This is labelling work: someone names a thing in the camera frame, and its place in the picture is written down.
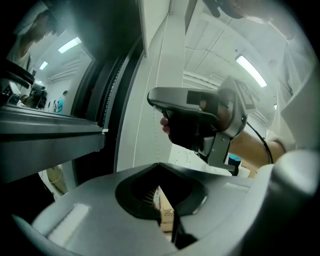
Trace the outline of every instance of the white ceiling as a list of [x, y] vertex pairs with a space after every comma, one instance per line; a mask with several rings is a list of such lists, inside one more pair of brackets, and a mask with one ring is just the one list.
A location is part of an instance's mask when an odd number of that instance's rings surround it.
[[[268, 24], [220, 13], [219, 18], [213, 17], [203, 1], [198, 0], [186, 33], [184, 70], [218, 86], [228, 75], [246, 82], [258, 100], [257, 111], [271, 123], [277, 103], [276, 70], [282, 63], [286, 40]], [[261, 88], [236, 63], [239, 54], [259, 71], [266, 87]]]
[[[82, 43], [64, 53], [60, 53], [58, 49], [75, 37], [68, 31], [64, 31], [59, 37], [50, 34], [31, 47], [30, 54], [37, 80], [47, 85], [73, 77], [83, 57], [87, 55]], [[48, 62], [48, 65], [40, 70], [39, 67], [44, 61]]]

